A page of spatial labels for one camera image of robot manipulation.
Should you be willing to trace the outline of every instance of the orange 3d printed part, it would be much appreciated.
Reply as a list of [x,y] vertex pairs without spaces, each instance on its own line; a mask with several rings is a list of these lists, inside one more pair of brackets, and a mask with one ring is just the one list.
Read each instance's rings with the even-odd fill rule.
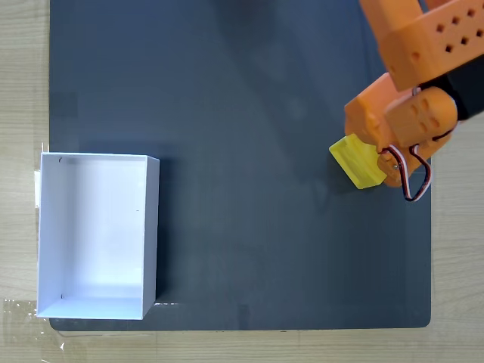
[[[418,0],[360,3],[388,73],[345,106],[346,137],[330,152],[357,188],[385,182],[416,201],[432,179],[426,160],[484,110],[484,1],[427,0],[426,13]],[[420,165],[426,178],[412,196]]]

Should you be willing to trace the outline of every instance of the yellow sponge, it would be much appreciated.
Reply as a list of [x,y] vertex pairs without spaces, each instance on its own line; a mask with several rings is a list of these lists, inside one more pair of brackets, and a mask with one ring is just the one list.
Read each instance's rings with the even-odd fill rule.
[[358,189],[380,185],[386,178],[386,174],[377,165],[377,148],[365,144],[355,134],[345,136],[331,145],[330,153]]

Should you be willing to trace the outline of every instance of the black mat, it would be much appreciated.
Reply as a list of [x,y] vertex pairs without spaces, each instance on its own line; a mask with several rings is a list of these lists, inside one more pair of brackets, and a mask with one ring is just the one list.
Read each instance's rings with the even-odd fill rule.
[[54,329],[426,325],[430,194],[327,150],[382,72],[356,0],[51,0],[50,150],[161,160],[157,304]]

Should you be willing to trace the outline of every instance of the table surface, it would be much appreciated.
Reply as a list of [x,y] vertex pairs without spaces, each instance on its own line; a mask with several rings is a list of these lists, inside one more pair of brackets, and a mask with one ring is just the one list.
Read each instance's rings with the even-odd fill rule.
[[433,158],[428,327],[67,334],[37,319],[34,170],[48,148],[48,25],[48,0],[0,2],[0,361],[482,361],[483,115]]

